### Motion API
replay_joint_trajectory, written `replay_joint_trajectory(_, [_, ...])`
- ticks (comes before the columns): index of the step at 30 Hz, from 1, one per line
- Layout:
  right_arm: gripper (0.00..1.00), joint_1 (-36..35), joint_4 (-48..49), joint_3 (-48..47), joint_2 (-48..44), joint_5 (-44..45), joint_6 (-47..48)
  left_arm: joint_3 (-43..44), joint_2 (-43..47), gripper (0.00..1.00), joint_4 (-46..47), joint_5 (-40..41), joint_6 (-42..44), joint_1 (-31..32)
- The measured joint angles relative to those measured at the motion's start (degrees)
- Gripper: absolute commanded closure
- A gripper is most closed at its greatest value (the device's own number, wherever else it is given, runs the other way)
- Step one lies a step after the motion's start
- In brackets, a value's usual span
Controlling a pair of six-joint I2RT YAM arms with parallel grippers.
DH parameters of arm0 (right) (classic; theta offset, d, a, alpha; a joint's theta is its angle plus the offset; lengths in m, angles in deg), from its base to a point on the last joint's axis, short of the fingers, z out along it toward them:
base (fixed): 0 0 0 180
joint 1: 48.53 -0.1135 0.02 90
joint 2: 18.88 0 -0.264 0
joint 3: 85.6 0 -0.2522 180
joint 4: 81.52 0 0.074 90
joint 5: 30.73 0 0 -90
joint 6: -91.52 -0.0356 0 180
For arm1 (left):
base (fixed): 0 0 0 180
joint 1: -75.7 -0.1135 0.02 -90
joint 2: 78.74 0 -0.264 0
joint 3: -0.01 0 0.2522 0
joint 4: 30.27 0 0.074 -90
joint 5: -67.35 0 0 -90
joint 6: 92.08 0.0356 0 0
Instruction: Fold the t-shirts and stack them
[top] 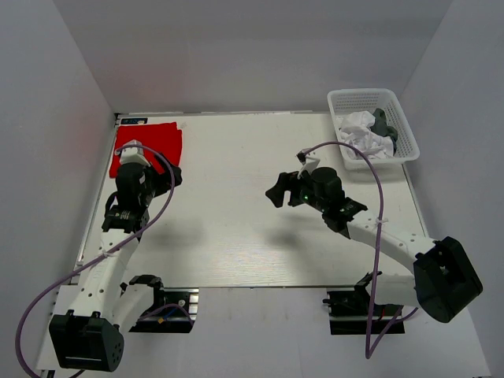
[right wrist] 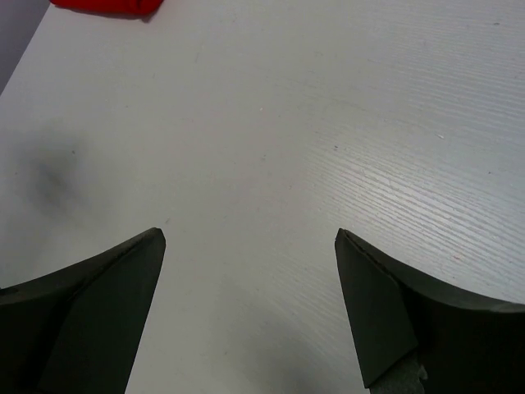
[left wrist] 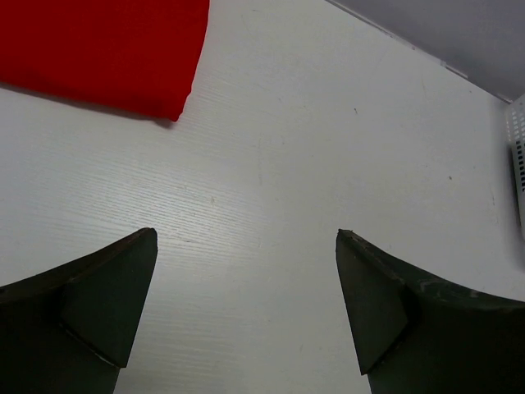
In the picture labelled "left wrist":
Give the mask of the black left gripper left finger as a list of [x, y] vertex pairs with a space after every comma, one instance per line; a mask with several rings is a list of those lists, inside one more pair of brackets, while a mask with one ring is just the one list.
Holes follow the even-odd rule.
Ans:
[[158, 256], [142, 228], [1, 288], [3, 393], [112, 393], [129, 362]]

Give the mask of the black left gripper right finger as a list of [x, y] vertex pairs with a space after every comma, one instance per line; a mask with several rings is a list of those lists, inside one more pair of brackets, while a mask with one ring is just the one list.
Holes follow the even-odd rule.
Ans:
[[523, 302], [447, 281], [349, 230], [337, 234], [336, 264], [372, 392], [523, 392]]

